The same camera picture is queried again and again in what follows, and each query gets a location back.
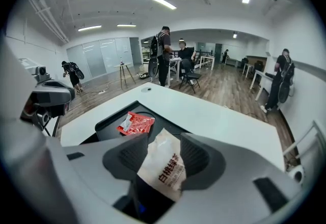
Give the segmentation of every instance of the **wooden floor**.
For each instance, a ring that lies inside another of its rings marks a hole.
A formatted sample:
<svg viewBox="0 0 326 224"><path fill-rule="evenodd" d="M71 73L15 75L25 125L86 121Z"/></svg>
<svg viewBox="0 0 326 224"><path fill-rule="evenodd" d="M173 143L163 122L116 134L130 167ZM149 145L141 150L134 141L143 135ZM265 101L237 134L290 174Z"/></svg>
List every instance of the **wooden floor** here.
<svg viewBox="0 0 326 224"><path fill-rule="evenodd" d="M285 150L292 144L291 135L281 114L277 110L273 110L266 115L260 109L260 105L267 102L268 96L267 93L263 91L259 100L255 101L258 92L258 84L256 83L253 89L249 90L252 82L249 76L245 78L245 75L242 75L242 71L236 70L231 66L224 67L221 65L215 65L213 71L204 66L201 69L196 69L195 72L202 74L199 79L200 88L197 85L195 86L195 94L189 85L183 85L181 89L179 89L180 82L176 80L171 82L171 89L196 96L215 104L225 105L230 109L274 125L278 131L282 149ZM65 124L83 113L86 113L92 108L130 89L150 81L150 79L141 80L136 76L134 76L134 79L136 84L133 83L131 78L127 79L127 86L123 82L123 89L120 87L120 77L118 73L105 75L87 82L85 84L85 91L77 95L71 102L68 114L60 118L56 137L60 138L61 128ZM99 95L98 92L104 89L105 92Z"/></svg>

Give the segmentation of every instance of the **black backpack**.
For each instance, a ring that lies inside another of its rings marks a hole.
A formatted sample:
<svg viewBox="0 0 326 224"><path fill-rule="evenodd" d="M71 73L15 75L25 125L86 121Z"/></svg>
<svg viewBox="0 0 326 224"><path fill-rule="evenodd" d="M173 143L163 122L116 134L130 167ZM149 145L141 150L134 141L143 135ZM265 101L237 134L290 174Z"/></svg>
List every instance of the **black backpack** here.
<svg viewBox="0 0 326 224"><path fill-rule="evenodd" d="M286 63L283 70L281 71L281 81L292 85L292 78L294 76L294 63L290 57L284 57L286 59Z"/></svg>
<svg viewBox="0 0 326 224"><path fill-rule="evenodd" d="M158 58L161 55L163 55L163 44L161 37L164 36L164 33L158 33L156 34L151 42L151 48L150 48L150 57L151 58Z"/></svg>

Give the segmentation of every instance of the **table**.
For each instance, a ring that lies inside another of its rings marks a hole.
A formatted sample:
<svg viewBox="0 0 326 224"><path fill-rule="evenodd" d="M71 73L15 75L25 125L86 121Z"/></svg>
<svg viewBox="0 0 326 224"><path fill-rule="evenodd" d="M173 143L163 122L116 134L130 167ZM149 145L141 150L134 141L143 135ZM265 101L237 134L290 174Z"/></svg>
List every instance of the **table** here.
<svg viewBox="0 0 326 224"><path fill-rule="evenodd" d="M181 62L181 58L172 58L170 59L170 63L171 62L177 62L177 82L179 82L179 73L180 73L180 62ZM171 71L170 71L170 68L169 68L169 71L168 71L168 86L170 87L171 85Z"/></svg>
<svg viewBox="0 0 326 224"><path fill-rule="evenodd" d="M248 63L246 63L246 64L243 66L243 72L242 72L242 74L245 72L246 66L248 67L248 68L247 68L247 73L246 73L246 78L247 78L247 76L248 76L248 72L249 72L249 68L250 68L250 67L254 67L254 66L253 66L253 65L249 65Z"/></svg>
<svg viewBox="0 0 326 224"><path fill-rule="evenodd" d="M215 63L215 57L212 57L210 55L208 56L200 56L200 63L199 63L199 68L202 68L202 60L203 59L211 59L212 60L212 68L211 68L211 71L213 71L213 68L214 68L214 63Z"/></svg>
<svg viewBox="0 0 326 224"><path fill-rule="evenodd" d="M257 74L261 76L261 81L260 81L260 85L261 85L261 86L260 86L260 89L259 89L258 94L257 94L257 96L256 96L256 99L255 99L256 101L258 101L259 96L260 96L261 92L263 91L263 88L264 88L263 86L264 86L264 84L265 84L266 79L268 79L268 80L270 80L270 81L273 81L272 78L266 76L263 72L256 70L255 75L254 75L254 78L253 78L253 81L252 81L251 86L250 86L249 89L253 88L253 86L254 86L254 82L255 82L255 79L256 79L256 75L257 75Z"/></svg>
<svg viewBox="0 0 326 224"><path fill-rule="evenodd" d="M235 61L235 64L234 64L234 67L235 67L235 68L238 67L238 63L239 63L239 62L242 62L241 60L238 60L238 59L230 59L230 58L226 58L226 59L225 59L225 62L224 62L224 66L226 66L226 61L227 61L227 60L233 60L233 61Z"/></svg>
<svg viewBox="0 0 326 224"><path fill-rule="evenodd" d="M151 91L142 92L145 88L151 88ZM61 145L79 145L95 133L95 125L98 122L134 101L139 101L193 134L252 150L285 171L282 147L274 126L232 109L150 82L91 109L63 126Z"/></svg>
<svg viewBox="0 0 326 224"><path fill-rule="evenodd" d="M123 65L117 65L117 66L114 66L114 67L120 67L120 84L121 84L121 89L122 89L122 77L121 77L121 68L122 68L122 73L123 73L123 79L124 79L124 83L125 83L125 84L127 84L127 82L126 82L126 76L124 75L124 70L123 70L123 67L124 67L124 66L125 66L125 67L126 67L126 69L128 70L128 72L129 72L129 75L131 76L131 78L132 78L133 82L136 84L136 82L135 82L134 78L132 77L132 74L131 74L131 72L129 71L129 68L128 68L128 66L129 66L129 65L131 65L131 63L125 63L125 64L123 64Z"/></svg>

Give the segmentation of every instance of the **doorway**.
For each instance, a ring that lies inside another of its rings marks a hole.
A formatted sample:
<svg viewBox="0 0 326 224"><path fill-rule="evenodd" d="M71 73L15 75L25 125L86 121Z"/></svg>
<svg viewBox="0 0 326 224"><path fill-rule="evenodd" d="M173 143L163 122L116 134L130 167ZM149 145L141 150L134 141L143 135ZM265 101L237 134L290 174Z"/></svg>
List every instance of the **doorway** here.
<svg viewBox="0 0 326 224"><path fill-rule="evenodd" d="M219 63L222 54L222 44L215 44L215 63Z"/></svg>
<svg viewBox="0 0 326 224"><path fill-rule="evenodd" d="M129 38L130 39L130 49L132 55L133 65L140 66L142 64L141 50L139 48L139 39L138 38Z"/></svg>

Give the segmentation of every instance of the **black tray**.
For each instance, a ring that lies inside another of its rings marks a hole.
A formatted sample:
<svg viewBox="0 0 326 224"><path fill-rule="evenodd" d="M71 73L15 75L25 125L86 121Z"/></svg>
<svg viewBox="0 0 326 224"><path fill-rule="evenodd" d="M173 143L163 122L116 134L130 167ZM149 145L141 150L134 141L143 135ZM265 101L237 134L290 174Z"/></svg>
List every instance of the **black tray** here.
<svg viewBox="0 0 326 224"><path fill-rule="evenodd" d="M116 112L115 114L111 115L110 117L102 120L101 122L95 125L95 131L97 133L99 141L115 139L123 136L123 134L117 130L117 127L126 119L127 113L129 111L155 118L155 122L151 126L151 130L149 132L149 143L155 140L155 137L162 131L163 128L165 128L169 133L175 135L175 137L178 139L180 139L180 133L188 132L183 128L170 122L169 120L165 119L164 117L160 116L159 114L148 109L138 101L135 101L134 103L131 103L127 107L121 109L120 111Z"/></svg>

